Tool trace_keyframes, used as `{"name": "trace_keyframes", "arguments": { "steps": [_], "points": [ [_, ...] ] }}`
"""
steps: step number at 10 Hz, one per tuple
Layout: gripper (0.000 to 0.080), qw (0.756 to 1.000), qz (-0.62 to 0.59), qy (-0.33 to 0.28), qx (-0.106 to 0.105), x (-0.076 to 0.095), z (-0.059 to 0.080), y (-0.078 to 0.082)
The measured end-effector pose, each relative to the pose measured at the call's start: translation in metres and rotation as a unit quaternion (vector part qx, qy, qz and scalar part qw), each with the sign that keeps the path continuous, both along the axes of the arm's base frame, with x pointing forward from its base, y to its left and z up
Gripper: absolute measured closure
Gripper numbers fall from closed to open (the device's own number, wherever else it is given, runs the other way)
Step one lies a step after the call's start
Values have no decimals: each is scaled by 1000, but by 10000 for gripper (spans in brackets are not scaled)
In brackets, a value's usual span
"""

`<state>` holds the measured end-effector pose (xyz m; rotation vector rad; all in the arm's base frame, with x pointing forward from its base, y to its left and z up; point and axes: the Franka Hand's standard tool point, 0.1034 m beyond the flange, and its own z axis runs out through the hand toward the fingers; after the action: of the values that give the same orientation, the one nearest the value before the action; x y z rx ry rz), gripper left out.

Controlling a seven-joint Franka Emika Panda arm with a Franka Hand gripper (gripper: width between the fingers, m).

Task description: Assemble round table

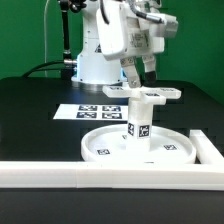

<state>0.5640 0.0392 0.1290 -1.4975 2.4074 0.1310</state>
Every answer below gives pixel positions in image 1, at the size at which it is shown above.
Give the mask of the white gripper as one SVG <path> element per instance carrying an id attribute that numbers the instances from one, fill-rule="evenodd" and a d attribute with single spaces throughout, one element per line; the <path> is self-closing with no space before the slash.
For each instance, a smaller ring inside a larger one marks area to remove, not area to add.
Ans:
<path id="1" fill-rule="evenodd" d="M 161 1 L 103 1 L 96 12 L 101 52 L 107 60 L 121 59 L 130 88 L 140 86 L 134 57 L 142 57 L 143 84 L 156 81 L 156 58 L 165 38 L 178 30 L 175 16 L 161 13 Z"/>

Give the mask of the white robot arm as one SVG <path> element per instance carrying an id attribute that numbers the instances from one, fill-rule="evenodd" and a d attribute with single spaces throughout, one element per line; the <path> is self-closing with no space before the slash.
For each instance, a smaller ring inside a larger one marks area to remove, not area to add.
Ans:
<path id="1" fill-rule="evenodd" d="M 177 18 L 161 6 L 161 0 L 87 0 L 72 80 L 91 90 L 124 80 L 131 88 L 155 82 L 156 55 L 178 30 Z"/>

